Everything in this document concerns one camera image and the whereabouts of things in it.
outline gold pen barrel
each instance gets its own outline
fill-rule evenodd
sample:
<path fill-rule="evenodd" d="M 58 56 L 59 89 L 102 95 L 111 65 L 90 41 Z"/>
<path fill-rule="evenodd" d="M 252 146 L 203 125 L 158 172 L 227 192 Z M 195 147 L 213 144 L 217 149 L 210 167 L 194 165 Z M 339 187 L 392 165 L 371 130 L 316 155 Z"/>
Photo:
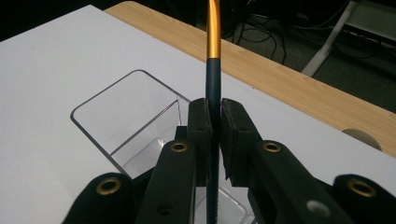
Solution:
<path fill-rule="evenodd" d="M 220 58 L 220 8 L 219 0 L 208 0 L 207 58 Z"/>

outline white table surface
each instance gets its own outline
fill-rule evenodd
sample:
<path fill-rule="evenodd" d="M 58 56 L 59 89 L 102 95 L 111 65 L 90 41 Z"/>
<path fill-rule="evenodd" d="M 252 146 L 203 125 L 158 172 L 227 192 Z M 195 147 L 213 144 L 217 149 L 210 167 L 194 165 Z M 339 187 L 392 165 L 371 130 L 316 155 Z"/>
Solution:
<path fill-rule="evenodd" d="M 60 223 L 89 181 L 117 172 L 69 116 L 135 69 L 205 96 L 204 63 L 94 7 L 0 43 L 0 223 Z M 313 176 L 364 175 L 396 195 L 392 157 L 224 74 L 222 88 Z"/>

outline clear plastic container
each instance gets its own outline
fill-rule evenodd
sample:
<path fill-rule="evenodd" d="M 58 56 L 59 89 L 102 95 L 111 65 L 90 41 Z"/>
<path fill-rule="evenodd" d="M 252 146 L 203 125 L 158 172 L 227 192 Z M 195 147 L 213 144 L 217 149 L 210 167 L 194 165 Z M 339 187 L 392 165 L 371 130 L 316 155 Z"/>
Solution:
<path fill-rule="evenodd" d="M 121 172 L 135 178 L 155 166 L 176 127 L 187 125 L 189 102 L 149 73 L 135 70 L 79 105 L 71 119 Z M 219 223 L 253 219 L 220 185 Z M 196 190 L 195 223 L 205 223 L 205 188 Z"/>

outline wooden table edge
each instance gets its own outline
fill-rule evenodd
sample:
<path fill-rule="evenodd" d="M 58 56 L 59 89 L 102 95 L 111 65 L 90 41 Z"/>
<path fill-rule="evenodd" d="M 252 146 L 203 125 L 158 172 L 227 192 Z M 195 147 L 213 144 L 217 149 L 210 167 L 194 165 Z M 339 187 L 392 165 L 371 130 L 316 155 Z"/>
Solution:
<path fill-rule="evenodd" d="M 105 12 L 205 62 L 204 31 L 136 2 L 122 2 Z M 394 113 L 227 41 L 223 40 L 221 45 L 224 73 L 337 130 L 357 129 L 368 133 L 383 152 L 396 158 Z"/>

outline cable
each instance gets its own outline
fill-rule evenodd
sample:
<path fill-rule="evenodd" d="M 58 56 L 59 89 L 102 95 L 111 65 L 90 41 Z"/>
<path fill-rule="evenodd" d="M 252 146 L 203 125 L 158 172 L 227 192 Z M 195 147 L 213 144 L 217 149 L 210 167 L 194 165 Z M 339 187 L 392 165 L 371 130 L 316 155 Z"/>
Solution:
<path fill-rule="evenodd" d="M 238 38 L 238 40 L 236 41 L 236 45 L 239 45 L 239 43 L 241 42 L 241 39 L 242 39 L 242 33 L 244 32 L 244 29 L 245 29 L 245 23 L 244 23 L 244 22 L 242 22 L 242 28 L 241 28 L 241 32 L 239 33 L 239 38 Z"/>
<path fill-rule="evenodd" d="M 351 59 L 358 59 L 358 60 L 363 60 L 363 59 L 369 59 L 373 58 L 374 56 L 378 55 L 381 51 L 381 43 L 378 40 L 374 40 L 371 38 L 367 38 L 366 36 L 363 35 L 357 35 L 353 36 L 350 32 L 343 30 L 341 33 L 343 35 L 343 39 L 345 41 L 348 41 L 345 46 L 350 47 L 353 49 L 355 52 L 359 51 L 359 49 L 363 49 L 367 52 L 367 50 L 371 50 L 372 53 L 368 55 L 363 55 L 363 56 L 354 56 L 349 53 L 346 53 L 344 50 L 342 50 L 341 44 L 340 43 L 335 43 L 334 48 L 344 56 L 347 56 L 348 58 Z"/>
<path fill-rule="evenodd" d="M 321 30 L 304 30 L 304 31 L 308 31 L 308 32 L 314 33 L 315 35 L 319 36 L 318 38 L 314 38 L 314 37 L 311 37 L 311 36 L 306 35 L 306 34 L 303 32 L 303 30 L 301 30 L 301 29 L 296 29 L 296 31 L 297 31 L 300 35 L 302 35 L 303 37 L 305 37 L 306 39 L 314 40 L 314 41 L 325 41 L 325 40 L 327 39 L 327 37 L 329 36 L 329 35 L 322 35 L 322 34 L 314 33 L 314 32 L 313 32 L 313 31 L 321 31 Z"/>
<path fill-rule="evenodd" d="M 269 19 L 268 17 L 261 16 L 261 15 L 258 15 L 258 14 L 251 14 L 251 15 L 249 15 L 249 16 L 259 17 L 259 18 L 264 18 L 264 19 L 266 19 L 266 21 L 257 21 L 257 20 L 254 20 L 253 18 L 247 18 L 247 20 L 252 20 L 252 21 L 254 21 L 254 22 L 256 22 L 256 23 L 249 22 L 249 21 L 245 21 L 245 23 L 247 23 L 247 24 L 249 24 L 249 25 L 251 25 L 251 26 L 253 26 L 253 27 L 259 28 L 259 29 L 269 30 L 268 27 L 266 26 L 266 24 L 267 24 L 269 21 L 275 21 L 275 20 Z"/>
<path fill-rule="evenodd" d="M 312 26 L 312 27 L 302 27 L 302 26 L 293 25 L 293 27 L 294 27 L 294 28 L 297 28 L 297 29 L 302 29 L 302 30 L 323 30 L 323 29 L 332 29 L 331 27 L 326 27 L 326 28 L 320 28 L 320 27 L 326 25 L 328 22 L 330 22 L 332 19 L 334 19 L 345 7 L 347 7 L 347 4 L 348 4 L 348 3 L 349 3 L 349 0 L 347 0 L 347 1 L 344 3 L 344 5 L 343 5 L 340 9 L 338 9 L 337 12 L 335 12 L 334 15 L 332 15 L 329 19 L 327 19 L 325 22 L 323 22 L 323 23 L 320 24 L 320 25 L 316 25 L 316 26 Z"/>
<path fill-rule="evenodd" d="M 257 29 L 257 28 L 252 29 L 252 28 L 249 28 L 249 29 L 245 29 L 245 30 L 244 30 L 244 33 L 245 33 L 246 31 L 258 31 L 258 32 L 265 33 L 265 34 L 268 35 L 268 36 L 264 37 L 263 39 L 259 39 L 259 40 L 247 39 L 246 37 L 244 37 L 243 35 L 241 35 L 241 38 L 242 38 L 242 39 L 244 39 L 244 40 L 246 40 L 247 42 L 250 42 L 250 43 L 261 43 L 261 42 L 267 41 L 269 38 L 273 38 L 272 35 L 271 35 L 271 33 L 267 32 L 267 31 L 265 31 L 265 30 L 263 30 L 263 29 Z"/>
<path fill-rule="evenodd" d="M 282 50 L 283 50 L 283 57 L 282 57 L 281 63 L 285 64 L 285 61 L 286 61 L 286 58 L 287 58 L 287 55 L 288 55 L 288 53 L 286 51 L 285 38 L 279 32 L 277 32 L 275 30 L 272 30 L 272 29 L 269 29 L 266 26 L 266 24 L 269 23 L 269 21 L 274 21 L 274 22 L 277 22 L 277 23 L 279 23 L 279 21 L 274 20 L 274 19 L 270 19 L 270 18 L 268 18 L 266 16 L 263 16 L 263 15 L 258 15 L 258 14 L 252 14 L 250 16 L 267 19 L 267 21 L 265 21 L 265 22 L 259 22 L 259 21 L 256 21 L 256 20 L 250 18 L 251 20 L 256 22 L 256 24 L 251 23 L 250 25 L 260 29 L 262 32 L 267 33 L 269 35 L 267 38 L 264 38 L 264 40 L 267 40 L 269 38 L 274 40 L 275 47 L 274 47 L 274 49 L 273 49 L 273 51 L 271 53 L 271 57 L 270 57 L 271 60 L 274 60 L 274 56 L 275 56 L 276 49 L 277 49 L 277 42 L 276 42 L 276 38 L 273 36 L 273 33 L 276 34 L 280 38 L 281 46 L 282 46 Z"/>
<path fill-rule="evenodd" d="M 235 32 L 235 27 L 233 27 L 231 30 L 226 31 L 226 33 L 224 33 L 224 34 L 221 34 L 221 38 L 227 39 L 227 38 L 231 37 L 233 39 L 234 32 Z"/>

